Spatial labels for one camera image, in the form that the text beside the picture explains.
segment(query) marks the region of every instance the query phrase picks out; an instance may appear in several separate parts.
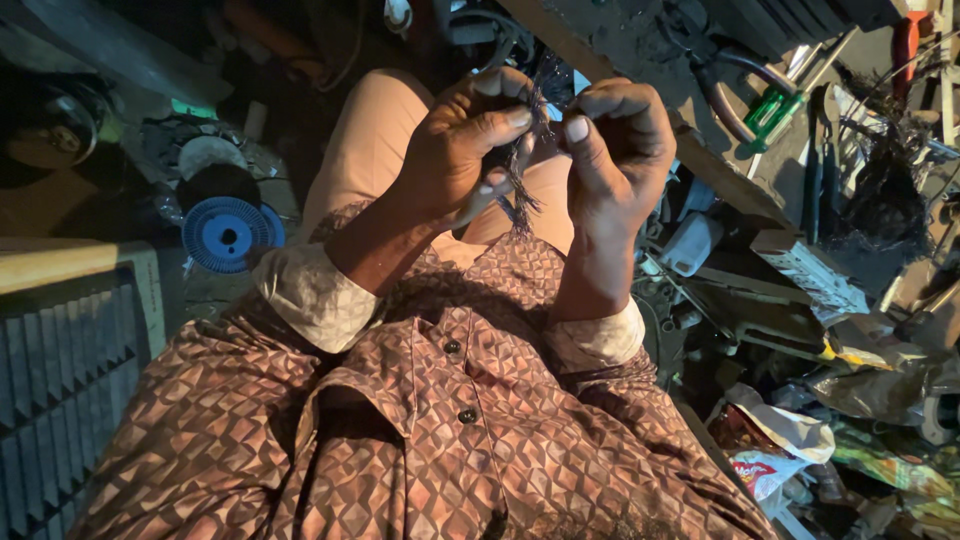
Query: patterned shirt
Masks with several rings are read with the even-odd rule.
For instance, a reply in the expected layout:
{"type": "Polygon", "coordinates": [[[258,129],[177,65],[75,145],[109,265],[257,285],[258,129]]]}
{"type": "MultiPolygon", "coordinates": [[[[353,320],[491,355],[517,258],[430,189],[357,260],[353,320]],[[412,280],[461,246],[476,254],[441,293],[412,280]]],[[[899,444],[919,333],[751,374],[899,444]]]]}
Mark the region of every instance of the patterned shirt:
{"type": "Polygon", "coordinates": [[[776,538],[654,385],[633,302],[546,327],[563,268],[537,239],[466,271],[428,249],[379,300],[322,244],[267,254],[144,370],[69,536],[776,538]]]}

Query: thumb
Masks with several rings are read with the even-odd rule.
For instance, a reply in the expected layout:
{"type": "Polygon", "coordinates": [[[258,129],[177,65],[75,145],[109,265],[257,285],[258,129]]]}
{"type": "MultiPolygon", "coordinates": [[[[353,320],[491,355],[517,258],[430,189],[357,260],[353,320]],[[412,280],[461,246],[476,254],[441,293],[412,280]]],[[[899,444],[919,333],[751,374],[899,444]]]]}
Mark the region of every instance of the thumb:
{"type": "Polygon", "coordinates": [[[525,105],[505,110],[484,112],[474,116],[458,130],[458,137],[477,156],[486,156],[496,146],[513,142],[526,133],[533,123],[533,114],[525,105]]]}
{"type": "Polygon", "coordinates": [[[566,146],[573,157],[573,166],[587,189],[611,189],[611,179],[623,173],[613,163],[607,142],[593,122],[583,115],[574,116],[564,125],[566,146]]]}

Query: white container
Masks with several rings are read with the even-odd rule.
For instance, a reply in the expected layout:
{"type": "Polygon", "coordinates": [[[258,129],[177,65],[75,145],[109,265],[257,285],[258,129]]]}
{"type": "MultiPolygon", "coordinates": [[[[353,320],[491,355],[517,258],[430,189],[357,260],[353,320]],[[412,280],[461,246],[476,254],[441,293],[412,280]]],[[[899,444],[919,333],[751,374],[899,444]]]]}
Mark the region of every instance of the white container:
{"type": "Polygon", "coordinates": [[[663,248],[660,264],[689,278],[696,274],[722,237],[722,225],[700,212],[690,213],[663,248]]]}

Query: grille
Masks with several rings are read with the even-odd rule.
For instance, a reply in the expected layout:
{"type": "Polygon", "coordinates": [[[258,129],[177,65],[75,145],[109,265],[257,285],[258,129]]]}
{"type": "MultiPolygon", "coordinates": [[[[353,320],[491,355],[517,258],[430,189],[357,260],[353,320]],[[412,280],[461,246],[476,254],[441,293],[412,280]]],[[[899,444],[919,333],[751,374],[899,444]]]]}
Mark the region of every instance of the grille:
{"type": "Polygon", "coordinates": [[[132,273],[0,297],[0,538],[60,539],[149,361],[132,273]]]}

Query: fingernail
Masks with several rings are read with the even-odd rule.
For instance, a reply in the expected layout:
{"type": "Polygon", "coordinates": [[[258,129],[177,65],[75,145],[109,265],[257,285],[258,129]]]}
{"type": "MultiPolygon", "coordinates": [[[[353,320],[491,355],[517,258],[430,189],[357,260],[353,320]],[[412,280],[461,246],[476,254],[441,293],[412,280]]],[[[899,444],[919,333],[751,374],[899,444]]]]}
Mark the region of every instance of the fingernail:
{"type": "Polygon", "coordinates": [[[580,142],[587,138],[590,133],[590,127],[587,125],[585,116],[576,116],[564,126],[567,142],[580,142]]]}
{"type": "Polygon", "coordinates": [[[487,175],[487,183],[490,185],[501,185],[507,180],[507,175],[500,171],[491,172],[487,175]]]}
{"type": "Polygon", "coordinates": [[[514,110],[507,113],[507,118],[510,121],[510,125],[515,128],[522,128],[523,126],[529,126],[531,122],[534,121],[533,114],[526,108],[514,110]]]}

